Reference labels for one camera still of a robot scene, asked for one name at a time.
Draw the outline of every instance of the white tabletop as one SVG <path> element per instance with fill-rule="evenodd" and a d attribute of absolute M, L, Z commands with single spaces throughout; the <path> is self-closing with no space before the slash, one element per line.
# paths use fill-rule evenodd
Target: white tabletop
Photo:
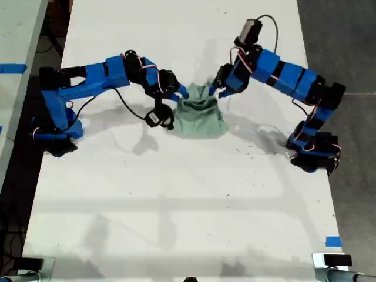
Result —
<path fill-rule="evenodd" d="M 0 74 L 0 190 L 11 157 L 48 0 L 0 0 L 0 63 L 23 63 L 23 75 Z"/>
<path fill-rule="evenodd" d="M 62 67 L 134 49 L 203 83 L 261 14 L 278 22 L 282 59 L 306 66 L 295 0 L 78 0 Z M 274 37 L 266 19 L 260 44 Z M 120 91 L 139 113 L 153 105 L 138 86 Z M 326 172 L 292 166 L 283 147 L 304 114 L 254 80 L 219 104 L 229 133 L 187 140 L 100 95 L 79 149 L 43 158 L 24 255 L 56 257 L 54 281 L 315 281 L 311 254 L 341 249 L 324 244 L 338 235 Z"/>

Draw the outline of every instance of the crumpled fabric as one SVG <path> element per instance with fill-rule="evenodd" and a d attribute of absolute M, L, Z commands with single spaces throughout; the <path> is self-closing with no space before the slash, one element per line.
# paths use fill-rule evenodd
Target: crumpled fabric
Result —
<path fill-rule="evenodd" d="M 209 96 L 209 84 L 192 83 L 189 98 L 180 99 L 174 110 L 174 133 L 180 137 L 210 139 L 224 135 L 229 127 L 223 120 L 217 98 Z"/>

